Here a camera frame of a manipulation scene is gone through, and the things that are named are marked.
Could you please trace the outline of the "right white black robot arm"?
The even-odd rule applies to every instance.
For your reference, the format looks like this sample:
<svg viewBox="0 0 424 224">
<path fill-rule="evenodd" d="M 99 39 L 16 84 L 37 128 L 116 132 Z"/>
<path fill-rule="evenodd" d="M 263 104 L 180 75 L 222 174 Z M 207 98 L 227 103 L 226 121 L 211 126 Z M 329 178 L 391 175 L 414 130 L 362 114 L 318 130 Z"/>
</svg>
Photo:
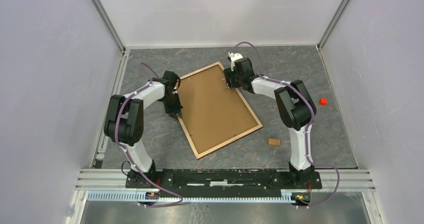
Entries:
<svg viewBox="0 0 424 224">
<path fill-rule="evenodd" d="M 252 62 L 240 53 L 229 53 L 230 67 L 224 69 L 228 89 L 263 95 L 276 101 L 281 121 L 289 130 L 291 156 L 289 183 L 302 188 L 315 171 L 310 154 L 310 133 L 316 106 L 302 80 L 279 81 L 255 74 Z"/>
</svg>

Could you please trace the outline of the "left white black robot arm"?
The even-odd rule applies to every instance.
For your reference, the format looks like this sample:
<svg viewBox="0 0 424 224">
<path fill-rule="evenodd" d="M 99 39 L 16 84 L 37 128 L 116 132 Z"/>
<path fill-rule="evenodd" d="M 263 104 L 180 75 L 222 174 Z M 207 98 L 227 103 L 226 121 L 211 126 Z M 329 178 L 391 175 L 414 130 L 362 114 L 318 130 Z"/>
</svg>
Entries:
<svg viewBox="0 0 424 224">
<path fill-rule="evenodd" d="M 154 102 L 163 104 L 165 113 L 176 118 L 183 106 L 178 94 L 181 78 L 173 71 L 165 71 L 161 78 L 151 78 L 141 88 L 125 94 L 114 94 L 104 122 L 104 134 L 124 152 L 134 175 L 145 188 L 157 182 L 154 161 L 147 154 L 142 142 L 144 110 Z"/>
</svg>

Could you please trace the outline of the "flat wooden block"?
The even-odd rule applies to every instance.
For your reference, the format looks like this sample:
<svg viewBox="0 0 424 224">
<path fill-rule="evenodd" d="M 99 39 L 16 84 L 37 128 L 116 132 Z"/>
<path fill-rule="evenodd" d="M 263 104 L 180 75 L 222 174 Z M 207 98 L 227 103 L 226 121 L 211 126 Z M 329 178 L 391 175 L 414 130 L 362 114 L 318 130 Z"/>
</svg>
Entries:
<svg viewBox="0 0 424 224">
<path fill-rule="evenodd" d="M 279 139 L 269 138 L 268 139 L 268 144 L 270 146 L 280 146 L 281 145 L 281 141 Z"/>
</svg>

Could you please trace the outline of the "red cube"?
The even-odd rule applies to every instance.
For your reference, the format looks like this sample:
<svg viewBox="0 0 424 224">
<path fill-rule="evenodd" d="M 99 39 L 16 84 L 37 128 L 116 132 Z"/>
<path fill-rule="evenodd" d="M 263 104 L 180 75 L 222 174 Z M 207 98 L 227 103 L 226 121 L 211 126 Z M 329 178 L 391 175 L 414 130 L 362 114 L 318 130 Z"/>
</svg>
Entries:
<svg viewBox="0 0 424 224">
<path fill-rule="evenodd" d="M 322 97 L 322 98 L 319 100 L 319 105 L 321 105 L 321 106 L 326 106 L 327 104 L 328 104 L 328 100 L 327 100 L 326 98 Z"/>
</svg>

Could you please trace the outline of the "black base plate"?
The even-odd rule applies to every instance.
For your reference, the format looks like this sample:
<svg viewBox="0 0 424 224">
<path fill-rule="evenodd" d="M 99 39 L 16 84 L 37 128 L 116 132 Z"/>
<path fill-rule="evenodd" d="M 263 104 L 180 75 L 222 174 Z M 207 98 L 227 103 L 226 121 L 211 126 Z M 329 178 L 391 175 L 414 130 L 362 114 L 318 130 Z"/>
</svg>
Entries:
<svg viewBox="0 0 424 224">
<path fill-rule="evenodd" d="M 320 190 L 323 185 L 315 170 L 278 169 L 162 169 L 144 178 L 130 170 L 128 189 L 145 189 L 150 197 L 158 189 L 160 198 L 277 198 L 282 190 Z"/>
</svg>

